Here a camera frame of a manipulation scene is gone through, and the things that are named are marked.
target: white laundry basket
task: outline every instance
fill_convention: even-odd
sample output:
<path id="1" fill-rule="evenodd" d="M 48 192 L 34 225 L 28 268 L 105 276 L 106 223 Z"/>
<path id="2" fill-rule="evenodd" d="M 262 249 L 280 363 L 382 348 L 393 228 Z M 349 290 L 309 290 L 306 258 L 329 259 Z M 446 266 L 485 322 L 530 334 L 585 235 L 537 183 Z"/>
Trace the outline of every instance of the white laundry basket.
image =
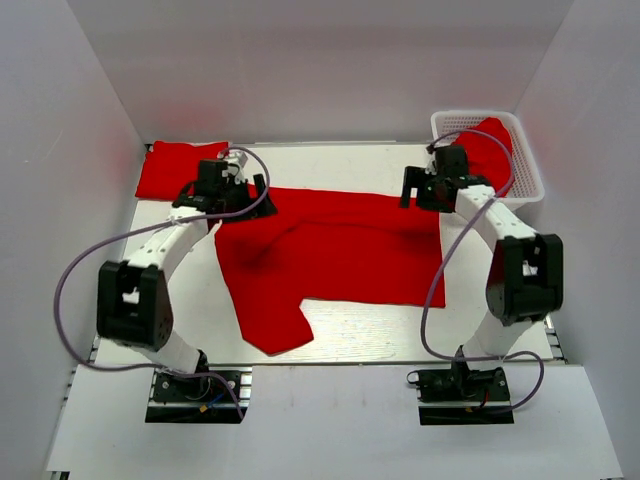
<path id="1" fill-rule="evenodd" d="M 502 199 L 511 210 L 531 202 L 538 202 L 544 197 L 544 187 L 540 180 L 538 167 L 527 143 L 522 126 L 518 118 L 508 112 L 495 112 L 491 110 L 447 110 L 436 112 L 431 116 L 431 129 L 433 138 L 459 130 L 461 128 L 475 127 L 489 117 L 499 119 L 504 128 L 511 135 L 513 145 L 513 163 L 515 165 L 515 181 L 507 196 Z M 442 141 L 448 144 L 456 139 L 457 135 Z"/>

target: white table surface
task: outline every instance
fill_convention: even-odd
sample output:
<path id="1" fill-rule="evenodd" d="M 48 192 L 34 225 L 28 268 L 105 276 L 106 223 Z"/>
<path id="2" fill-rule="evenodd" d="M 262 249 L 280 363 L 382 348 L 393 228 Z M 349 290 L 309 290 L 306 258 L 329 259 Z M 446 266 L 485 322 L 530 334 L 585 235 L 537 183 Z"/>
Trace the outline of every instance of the white table surface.
<path id="1" fill-rule="evenodd" d="M 425 165 L 424 146 L 398 144 L 259 145 L 252 147 L 267 163 L 276 187 L 372 192 L 399 196 L 404 167 Z M 249 161 L 247 175 L 258 173 Z M 163 221 L 169 202 L 138 201 L 131 228 Z M 441 244 L 446 251 L 463 222 L 440 216 Z M 129 239 L 125 255 L 149 235 Z M 428 338 L 438 351 L 455 353 L 475 331 L 486 312 L 484 286 L 491 252 L 470 232 L 445 271 L 444 309 L 429 314 Z M 350 302 L 304 300 L 301 304 L 315 339 L 289 352 L 268 356 L 242 339 L 229 291 L 222 278 L 213 238 L 202 240 L 180 264 L 169 282 L 174 328 L 204 350 L 211 363 L 420 363 L 435 361 L 420 343 L 421 308 Z M 544 326 L 535 325 L 513 351 L 533 350 L 553 358 Z M 102 340 L 98 363 L 145 361 L 131 350 Z"/>
<path id="2" fill-rule="evenodd" d="M 413 367 L 258 366 L 240 425 L 144 423 L 152 372 L 78 369 L 47 465 L 72 480 L 598 480 L 622 475 L 583 367 L 550 366 L 513 425 L 420 426 Z M 535 365 L 507 365 L 514 400 Z"/>

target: white panel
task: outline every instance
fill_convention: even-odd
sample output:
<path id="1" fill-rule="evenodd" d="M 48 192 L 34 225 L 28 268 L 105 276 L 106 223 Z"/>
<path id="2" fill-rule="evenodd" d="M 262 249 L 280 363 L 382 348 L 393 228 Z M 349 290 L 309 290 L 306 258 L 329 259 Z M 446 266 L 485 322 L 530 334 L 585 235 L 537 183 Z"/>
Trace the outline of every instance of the white panel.
<path id="1" fill-rule="evenodd" d="M 572 0 L 70 0 L 145 141 L 424 139 L 511 111 Z"/>
<path id="2" fill-rule="evenodd" d="M 582 367 L 551 367 L 513 425 L 421 427 L 397 367 L 256 367 L 241 425 L 145 424 L 150 371 L 74 381 L 51 470 L 73 480 L 600 480 L 620 469 Z M 508 366 L 523 396 L 535 366 Z"/>
<path id="3" fill-rule="evenodd" d="M 130 220 L 141 142 L 66 2 L 0 14 L 0 476 L 40 478 L 72 362 L 53 291 L 81 249 Z M 87 354 L 97 255 L 63 308 Z"/>
<path id="4" fill-rule="evenodd" d="M 426 165 L 422 145 L 260 146 L 253 150 L 267 163 L 274 186 L 373 192 L 398 196 L 404 167 Z M 248 162 L 246 174 L 260 171 Z M 140 201 L 132 228 L 163 221 L 169 202 Z M 441 215 L 441 244 L 447 250 L 465 222 Z M 128 253 L 145 236 L 127 242 Z M 485 285 L 491 251 L 471 232 L 445 271 L 447 307 L 429 312 L 428 335 L 436 350 L 453 355 L 469 339 L 487 311 Z M 222 278 L 212 236 L 198 243 L 169 282 L 175 326 L 190 344 L 203 349 L 212 363 L 422 362 L 433 361 L 420 343 L 421 308 L 304 300 L 301 308 L 315 339 L 281 355 L 268 356 L 240 335 L 231 296 Z M 514 350 L 552 353 L 542 323 L 527 331 Z M 105 340 L 101 362 L 144 361 L 138 353 Z"/>
<path id="5" fill-rule="evenodd" d="M 628 478 L 640 478 L 639 26 L 637 1 L 576 1 L 518 108 L 547 190 L 529 217 L 565 243 L 554 324 Z"/>

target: red cloth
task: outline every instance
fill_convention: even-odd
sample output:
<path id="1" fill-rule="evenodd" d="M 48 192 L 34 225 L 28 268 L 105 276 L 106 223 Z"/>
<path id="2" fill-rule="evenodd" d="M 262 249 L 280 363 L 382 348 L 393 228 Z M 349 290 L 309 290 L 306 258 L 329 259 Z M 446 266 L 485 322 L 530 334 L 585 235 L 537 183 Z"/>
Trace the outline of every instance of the red cloth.
<path id="1" fill-rule="evenodd" d="M 270 196 L 277 215 L 226 224 L 215 237 L 247 342 L 276 354 L 313 340 L 305 298 L 422 305 L 442 260 L 436 213 L 374 194 L 272 188 Z M 433 306 L 444 306 L 442 281 Z"/>
<path id="2" fill-rule="evenodd" d="M 509 153 L 513 152 L 509 132 L 497 118 L 487 118 L 477 126 L 472 127 L 472 130 L 479 130 L 493 135 L 507 147 Z M 464 132 L 453 143 L 455 145 L 464 145 L 469 160 L 469 173 L 487 177 L 496 192 L 509 181 L 511 173 L 509 159 L 496 142 L 482 135 Z"/>
<path id="3" fill-rule="evenodd" d="M 180 189 L 198 176 L 200 160 L 216 158 L 228 146 L 228 142 L 200 146 L 155 142 L 142 166 L 136 197 L 175 200 Z"/>

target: purple cable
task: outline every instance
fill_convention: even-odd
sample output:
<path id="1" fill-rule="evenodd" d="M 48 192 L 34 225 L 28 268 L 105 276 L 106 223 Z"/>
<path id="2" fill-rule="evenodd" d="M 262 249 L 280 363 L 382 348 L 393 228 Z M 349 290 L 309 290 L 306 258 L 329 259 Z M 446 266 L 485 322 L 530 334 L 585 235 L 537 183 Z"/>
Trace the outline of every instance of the purple cable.
<path id="1" fill-rule="evenodd" d="M 58 285 L 56 286 L 56 291 L 55 291 L 55 294 L 53 296 L 53 318 L 55 320 L 56 329 L 58 330 L 58 336 L 60 337 L 60 340 L 62 341 L 62 345 L 67 350 L 69 355 L 71 355 L 71 357 L 76 362 L 78 362 L 80 365 L 84 366 L 85 368 L 88 368 L 89 370 L 94 370 L 94 371 L 97 371 L 97 372 L 126 372 L 126 371 L 129 371 L 129 370 L 138 370 L 140 368 L 157 368 L 157 369 L 162 369 L 164 371 L 169 371 L 172 375 L 175 375 L 176 377 L 181 377 L 181 378 L 213 377 L 216 380 L 218 380 L 219 382 L 221 382 L 225 386 L 225 388 L 229 391 L 229 394 L 231 395 L 231 398 L 232 398 L 233 403 L 234 403 L 234 405 L 236 407 L 236 410 L 238 411 L 238 416 L 240 417 L 240 420 L 242 420 L 244 415 L 242 414 L 242 409 L 240 408 L 240 403 L 238 401 L 238 398 L 236 397 L 236 394 L 233 391 L 233 388 L 231 388 L 229 383 L 222 376 L 218 375 L 215 372 L 183 373 L 183 372 L 178 372 L 178 371 L 167 370 L 167 368 L 164 365 L 161 365 L 159 363 L 134 363 L 132 365 L 124 365 L 124 366 L 121 366 L 121 367 L 106 367 L 106 366 L 103 366 L 103 365 L 96 365 L 94 363 L 89 363 L 84 358 L 82 358 L 78 354 L 78 352 L 76 352 L 74 350 L 73 346 L 69 342 L 69 339 L 67 338 L 67 335 L 65 334 L 64 329 L 62 327 L 62 315 L 60 313 L 60 298 L 62 297 L 62 289 L 64 288 L 64 285 L 65 285 L 67 279 L 69 278 L 69 275 L 71 274 L 73 269 L 76 268 L 76 266 L 82 260 L 84 260 L 86 257 L 91 255 L 96 250 L 99 250 L 102 247 L 105 247 L 105 246 L 110 245 L 112 243 L 119 242 L 119 241 L 124 240 L 124 239 L 129 238 L 129 237 L 140 235 L 142 233 L 151 232 L 153 230 L 158 230 L 158 229 L 170 227 L 171 225 L 174 225 L 176 223 L 190 223 L 190 222 L 195 222 L 197 220 L 223 220 L 225 218 L 239 217 L 241 215 L 244 215 L 247 212 L 250 212 L 255 207 L 257 207 L 260 204 L 260 202 L 262 202 L 265 199 L 265 197 L 267 196 L 267 194 L 269 193 L 269 187 L 271 186 L 271 177 L 269 176 L 269 170 L 267 169 L 267 166 L 265 165 L 264 161 L 258 155 L 256 155 L 251 150 L 249 150 L 248 148 L 238 147 L 238 146 L 230 146 L 230 147 L 226 148 L 225 150 L 223 150 L 222 152 L 220 152 L 219 155 L 223 155 L 224 156 L 231 150 L 238 150 L 238 151 L 247 153 L 248 155 L 253 157 L 260 164 L 262 169 L 264 170 L 265 189 L 260 194 L 260 196 L 256 199 L 255 202 L 253 202 L 248 207 L 245 207 L 242 210 L 239 210 L 237 212 L 217 213 L 217 214 L 208 214 L 208 215 L 205 215 L 205 214 L 196 215 L 196 216 L 193 216 L 193 217 L 168 220 L 166 222 L 157 223 L 155 225 L 149 225 L 147 227 L 139 228 L 137 230 L 132 230 L 132 231 L 127 232 L 127 233 L 121 233 L 119 235 L 115 235 L 115 236 L 113 236 L 111 238 L 107 238 L 105 240 L 102 240 L 101 242 L 98 242 L 95 245 L 87 248 L 84 252 L 82 252 L 80 255 L 78 255 L 76 258 L 74 258 L 71 261 L 69 266 L 67 266 L 67 268 L 65 268 L 64 272 L 62 272 L 62 275 L 60 276 L 60 280 L 58 280 Z"/>
<path id="2" fill-rule="evenodd" d="M 509 188 L 511 188 L 515 180 L 515 175 L 514 175 L 515 168 L 513 164 L 513 157 L 511 156 L 511 153 L 509 153 L 509 150 L 507 149 L 507 147 L 505 147 L 504 144 L 493 135 L 490 135 L 488 133 L 481 132 L 478 130 L 463 128 L 460 130 L 454 130 L 452 132 L 445 133 L 444 135 L 436 138 L 433 142 L 431 142 L 431 145 L 435 145 L 437 142 L 447 137 L 450 137 L 452 135 L 458 135 L 464 132 L 481 135 L 498 144 L 498 146 L 502 149 L 505 156 L 507 157 L 507 160 L 509 161 L 510 174 L 509 174 L 509 180 L 507 181 L 507 183 L 500 190 L 498 190 L 493 197 L 487 200 L 487 202 L 484 205 L 482 205 L 482 207 L 480 207 L 480 209 L 476 212 L 476 214 L 473 217 L 471 217 L 471 220 L 469 220 L 469 222 L 464 226 L 460 234 L 453 241 L 451 248 L 449 248 L 444 258 L 442 259 L 442 263 L 440 263 L 440 267 L 438 267 L 438 270 L 436 271 L 436 274 L 433 277 L 433 281 L 431 282 L 431 286 L 429 287 L 429 292 L 427 293 L 427 300 L 425 301 L 424 309 L 422 310 L 422 319 L 420 322 L 420 340 L 422 341 L 422 346 L 430 355 L 436 358 L 439 358 L 440 360 L 447 360 L 447 361 L 455 361 L 457 360 L 457 358 L 451 355 L 444 355 L 442 353 L 436 352 L 429 346 L 429 343 L 427 342 L 427 317 L 429 315 L 429 306 L 431 305 L 431 301 L 433 300 L 433 296 L 435 295 L 435 292 L 436 292 L 436 287 L 438 285 L 438 282 L 442 278 L 442 275 L 444 274 L 445 267 L 451 260 L 451 257 L 453 257 L 453 254 L 455 253 L 456 249 L 460 246 L 460 243 L 464 239 L 465 235 L 469 233 L 469 231 L 473 228 L 473 226 L 480 219 L 480 217 L 482 217 L 482 215 L 484 215 L 484 213 L 487 210 L 489 210 L 489 208 L 491 208 L 491 206 L 498 200 L 498 198 L 504 195 L 509 190 Z M 496 411 L 495 413 L 505 413 L 505 412 L 515 410 L 516 408 L 521 407 L 522 405 L 527 403 L 529 400 L 531 400 L 535 396 L 536 393 L 538 393 L 538 390 L 540 390 L 540 387 L 542 386 L 542 380 L 544 379 L 544 361 L 542 360 L 540 355 L 529 350 L 523 350 L 521 352 L 512 353 L 504 357 L 500 357 L 498 355 L 491 355 L 486 357 L 465 358 L 465 360 L 469 362 L 484 362 L 484 361 L 492 361 L 492 360 L 512 360 L 514 358 L 521 357 L 523 355 L 532 356 L 538 362 L 538 365 L 540 366 L 540 374 L 538 376 L 538 380 L 535 386 L 533 387 L 533 389 L 531 390 L 531 392 L 525 398 L 520 400 L 518 403 L 511 405 L 508 408 L 504 408 L 499 411 Z"/>

